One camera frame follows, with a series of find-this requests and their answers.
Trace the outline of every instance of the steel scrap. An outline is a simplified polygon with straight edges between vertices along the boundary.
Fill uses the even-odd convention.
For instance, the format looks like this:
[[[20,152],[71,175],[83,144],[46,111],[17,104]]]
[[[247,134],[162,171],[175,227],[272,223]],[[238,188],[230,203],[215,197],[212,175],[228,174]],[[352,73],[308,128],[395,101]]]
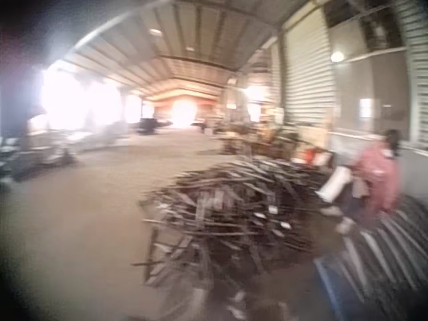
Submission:
[[[150,286],[178,272],[206,288],[220,280],[238,292],[251,276],[311,251],[306,217],[325,180],[315,169],[266,157],[182,173],[140,201],[146,212],[154,209],[143,219],[153,232],[148,261],[134,265],[145,267]],[[172,233],[176,240],[161,240]]]
[[[428,209],[403,196],[394,214],[344,239],[331,266],[377,320],[419,320],[428,293]]]

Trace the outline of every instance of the person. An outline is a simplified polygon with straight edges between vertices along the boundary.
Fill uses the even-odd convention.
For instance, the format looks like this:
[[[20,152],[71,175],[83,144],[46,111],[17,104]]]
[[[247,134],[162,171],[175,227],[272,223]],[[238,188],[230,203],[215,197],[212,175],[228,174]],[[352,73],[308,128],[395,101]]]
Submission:
[[[368,227],[379,213],[394,212],[399,194],[400,139],[398,130],[388,130],[383,140],[370,145],[348,168],[350,176],[343,179],[343,188],[335,198],[338,206],[321,209],[325,216],[344,217],[337,232],[347,234],[355,223]]]

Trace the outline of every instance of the metal roof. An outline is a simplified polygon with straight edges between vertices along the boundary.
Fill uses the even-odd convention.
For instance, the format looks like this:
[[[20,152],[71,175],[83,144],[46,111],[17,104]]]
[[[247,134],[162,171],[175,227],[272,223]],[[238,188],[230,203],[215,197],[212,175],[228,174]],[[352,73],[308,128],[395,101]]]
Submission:
[[[216,98],[307,0],[176,0],[135,9],[58,63],[146,99]]]

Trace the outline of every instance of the concrete floor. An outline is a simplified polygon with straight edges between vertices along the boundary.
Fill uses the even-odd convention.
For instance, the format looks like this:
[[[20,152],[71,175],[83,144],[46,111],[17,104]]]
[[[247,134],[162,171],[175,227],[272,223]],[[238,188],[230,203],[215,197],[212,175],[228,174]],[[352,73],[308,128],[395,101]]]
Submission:
[[[199,153],[216,148],[219,142],[196,128],[164,129],[88,152],[76,166],[16,184],[1,202],[0,241],[17,297],[31,302],[42,320],[153,316],[159,295],[141,286],[142,271],[129,265],[144,260],[148,237],[136,202],[175,174],[233,158]],[[336,238],[321,237],[331,222],[315,218],[312,225],[321,239],[317,252],[336,246]],[[282,279],[296,279],[295,270]],[[307,262],[298,270],[304,285],[294,300],[303,302],[295,310],[308,315],[299,320],[331,320],[314,268]]]

